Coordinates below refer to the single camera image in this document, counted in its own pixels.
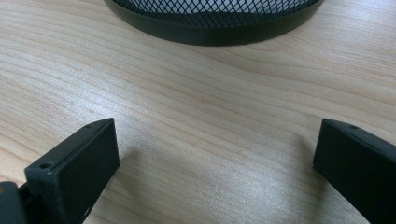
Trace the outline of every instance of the screw hole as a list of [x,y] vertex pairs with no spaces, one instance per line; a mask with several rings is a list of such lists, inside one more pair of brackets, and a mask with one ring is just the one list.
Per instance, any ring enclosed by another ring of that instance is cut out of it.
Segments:
[[45,163],[40,165],[40,169],[45,170],[45,169],[50,168],[51,166],[52,166],[52,162],[45,162]]

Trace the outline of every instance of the table surface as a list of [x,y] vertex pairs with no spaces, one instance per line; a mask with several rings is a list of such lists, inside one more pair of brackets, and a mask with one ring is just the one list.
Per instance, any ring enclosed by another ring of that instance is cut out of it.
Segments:
[[101,0],[0,0],[0,181],[114,118],[85,223],[364,223],[312,160],[323,118],[396,144],[396,1],[327,0],[256,44],[146,35]]

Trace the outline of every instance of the black rectangular piece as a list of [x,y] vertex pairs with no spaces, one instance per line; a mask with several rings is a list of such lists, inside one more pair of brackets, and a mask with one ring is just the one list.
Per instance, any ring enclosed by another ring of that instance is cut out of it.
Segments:
[[324,119],[314,168],[371,223],[396,223],[396,146]]
[[50,223],[82,223],[120,166],[114,119],[86,125],[25,169]]

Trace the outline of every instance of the wooden desk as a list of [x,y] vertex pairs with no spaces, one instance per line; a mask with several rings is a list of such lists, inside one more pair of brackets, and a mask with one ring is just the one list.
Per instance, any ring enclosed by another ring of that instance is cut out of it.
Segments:
[[322,118],[396,144],[396,1],[327,0],[298,29],[202,48],[101,0],[0,0],[0,181],[115,118],[121,167],[86,223],[364,223],[312,167]]

